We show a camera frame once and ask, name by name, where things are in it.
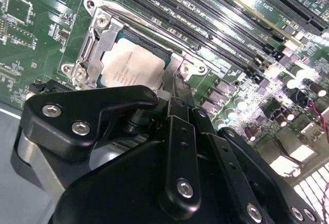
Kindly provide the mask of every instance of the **red wire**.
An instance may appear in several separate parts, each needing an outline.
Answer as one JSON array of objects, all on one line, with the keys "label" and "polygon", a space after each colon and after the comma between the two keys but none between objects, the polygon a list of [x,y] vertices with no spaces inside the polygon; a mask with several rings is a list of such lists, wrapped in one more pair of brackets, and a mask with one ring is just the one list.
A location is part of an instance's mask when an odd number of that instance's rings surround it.
[{"label": "red wire", "polygon": [[[328,129],[327,129],[327,124],[326,124],[325,118],[321,115],[320,111],[316,108],[316,106],[315,106],[315,104],[313,102],[310,102],[309,105],[311,106],[311,108],[313,109],[313,111],[318,116],[320,116],[320,119],[321,119],[321,122],[322,122],[322,125],[323,125],[323,129],[324,129],[324,131],[326,133],[327,140],[328,140],[328,143],[329,143],[329,135],[328,135]],[[324,221],[325,224],[327,224],[326,215],[328,214],[327,211],[326,211],[326,209],[325,209],[326,192],[327,192],[328,189],[329,189],[329,183],[327,183],[327,185],[325,186],[325,189],[324,189],[324,192],[323,192],[323,197],[321,199],[323,221]]]}]

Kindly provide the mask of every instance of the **electrolytic capacitor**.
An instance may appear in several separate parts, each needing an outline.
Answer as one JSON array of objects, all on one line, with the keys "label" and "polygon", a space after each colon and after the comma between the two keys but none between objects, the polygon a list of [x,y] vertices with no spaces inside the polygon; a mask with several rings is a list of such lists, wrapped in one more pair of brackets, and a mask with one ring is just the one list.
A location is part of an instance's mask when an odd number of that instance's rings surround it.
[{"label": "electrolytic capacitor", "polygon": [[249,128],[249,127],[246,127],[245,128],[245,134],[247,136],[247,138],[252,142],[252,141],[255,141],[256,139],[256,136],[255,134],[253,133],[253,131]]},{"label": "electrolytic capacitor", "polygon": [[309,81],[308,88],[313,91],[315,94],[317,94],[319,97],[324,97],[327,94],[327,91],[325,91],[320,85],[317,83],[314,83],[313,81]]},{"label": "electrolytic capacitor", "polygon": [[225,114],[227,115],[227,118],[229,120],[235,120],[237,118],[237,113],[235,112],[235,110],[231,107],[227,108],[225,110]]},{"label": "electrolytic capacitor", "polygon": [[276,117],[276,122],[281,127],[285,127],[287,125],[287,122],[285,121],[285,119],[282,116],[277,116]]},{"label": "electrolytic capacitor", "polygon": [[307,76],[306,70],[297,65],[295,65],[290,72],[300,80],[305,79]]},{"label": "electrolytic capacitor", "polygon": [[240,111],[245,111],[247,109],[247,103],[242,97],[237,97],[234,99],[234,104]]},{"label": "electrolytic capacitor", "polygon": [[298,81],[290,75],[284,76],[282,82],[288,89],[294,89],[298,86]]},{"label": "electrolytic capacitor", "polygon": [[218,119],[218,120],[215,121],[215,125],[216,125],[217,129],[219,130],[219,129],[225,127],[226,123],[225,123],[225,120]]},{"label": "electrolytic capacitor", "polygon": [[283,111],[282,114],[289,121],[291,121],[295,118],[295,115],[289,109],[286,109],[285,111]]}]

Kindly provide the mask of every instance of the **mounting hole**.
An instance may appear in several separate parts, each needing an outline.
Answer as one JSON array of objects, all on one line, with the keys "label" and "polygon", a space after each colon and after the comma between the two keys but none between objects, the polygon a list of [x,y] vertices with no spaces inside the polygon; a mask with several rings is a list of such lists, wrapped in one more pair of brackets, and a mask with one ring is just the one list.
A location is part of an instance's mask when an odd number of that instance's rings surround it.
[{"label": "mounting hole", "polygon": [[87,1],[87,8],[94,9],[95,3],[93,1]]},{"label": "mounting hole", "polygon": [[180,129],[184,134],[187,134],[187,130],[185,128]]},{"label": "mounting hole", "polygon": [[232,162],[230,162],[230,166],[233,170],[236,170],[236,166]]},{"label": "mounting hole", "polygon": [[233,82],[233,85],[234,85],[235,87],[240,86],[240,81],[239,81],[239,80],[235,80],[235,81]]},{"label": "mounting hole", "polygon": [[188,147],[189,147],[189,145],[187,143],[185,143],[185,142],[180,143],[180,146],[182,146],[183,149],[185,149],[185,150],[187,150]]}]

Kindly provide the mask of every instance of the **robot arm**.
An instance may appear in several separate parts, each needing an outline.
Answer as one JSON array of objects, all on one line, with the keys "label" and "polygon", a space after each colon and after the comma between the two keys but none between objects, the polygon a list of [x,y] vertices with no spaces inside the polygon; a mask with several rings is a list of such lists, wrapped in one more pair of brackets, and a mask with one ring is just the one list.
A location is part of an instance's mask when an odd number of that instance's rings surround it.
[{"label": "robot arm", "polygon": [[[113,144],[128,151],[91,170],[92,151]],[[129,86],[30,98],[12,164],[57,205],[52,224],[321,223],[235,131],[216,134],[180,77],[172,95]]]}]

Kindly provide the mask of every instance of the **screw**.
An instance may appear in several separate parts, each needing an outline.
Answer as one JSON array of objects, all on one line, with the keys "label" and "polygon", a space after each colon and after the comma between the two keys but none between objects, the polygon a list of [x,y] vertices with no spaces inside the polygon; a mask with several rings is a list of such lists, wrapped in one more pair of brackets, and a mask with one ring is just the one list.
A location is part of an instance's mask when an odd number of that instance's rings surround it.
[{"label": "screw", "polygon": [[304,212],[308,216],[308,218],[310,218],[312,221],[316,221],[314,215],[308,209],[304,209]]},{"label": "screw", "polygon": [[108,25],[109,21],[105,15],[99,15],[96,19],[96,25],[100,29],[104,29]]},{"label": "screw", "polygon": [[293,211],[294,216],[298,220],[300,220],[300,221],[303,221],[304,220],[304,217],[303,217],[302,213],[300,213],[300,211],[298,209],[296,209],[295,207],[292,207],[291,210]]},{"label": "screw", "polygon": [[93,1],[87,1],[87,7],[89,9],[93,9],[95,7],[95,3]]},{"label": "screw", "polygon": [[180,98],[176,98],[175,101],[179,106],[182,106],[182,107],[185,106],[185,102],[183,100],[181,100]]},{"label": "screw", "polygon": [[64,66],[63,67],[63,72],[69,73],[69,72],[71,72],[71,69],[68,66]]},{"label": "screw", "polygon": [[262,222],[262,216],[259,210],[252,205],[251,203],[247,204],[247,212],[249,216],[256,222],[261,223]]},{"label": "screw", "polygon": [[199,110],[199,115],[201,115],[202,117],[206,116],[205,112],[203,112],[202,110]]},{"label": "screw", "polygon": [[206,70],[205,67],[201,66],[201,67],[199,67],[198,72],[203,73],[203,72],[205,72],[205,70]]},{"label": "screw", "polygon": [[228,135],[230,135],[230,137],[232,137],[232,138],[235,137],[234,133],[231,130],[227,130],[227,133],[228,133]]},{"label": "screw", "polygon": [[73,123],[72,131],[80,136],[85,136],[90,132],[90,127],[82,121],[77,121]]},{"label": "screw", "polygon": [[180,180],[177,183],[178,192],[185,198],[193,196],[193,188],[186,180]]},{"label": "screw", "polygon": [[59,115],[61,115],[62,110],[58,106],[55,106],[55,105],[45,105],[42,108],[42,113],[45,116],[55,118],[55,117],[58,117]]},{"label": "screw", "polygon": [[86,78],[87,73],[86,73],[86,71],[84,69],[80,68],[80,69],[77,70],[76,75],[77,75],[77,78],[78,79],[83,80],[83,79]]}]

